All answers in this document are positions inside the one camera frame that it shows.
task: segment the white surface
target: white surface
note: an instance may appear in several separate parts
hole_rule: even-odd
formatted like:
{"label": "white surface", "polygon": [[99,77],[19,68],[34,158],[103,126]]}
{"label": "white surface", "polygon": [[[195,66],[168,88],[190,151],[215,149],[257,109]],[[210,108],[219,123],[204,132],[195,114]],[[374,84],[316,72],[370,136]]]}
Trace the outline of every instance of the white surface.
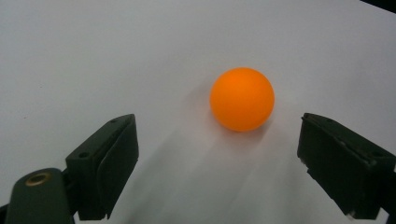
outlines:
{"label": "white surface", "polygon": [[[351,223],[296,156],[300,117],[396,153],[395,37],[396,15],[358,0],[2,0],[0,204],[134,113],[140,161],[101,223]],[[237,66],[276,92],[253,133],[224,130],[208,107]]]}

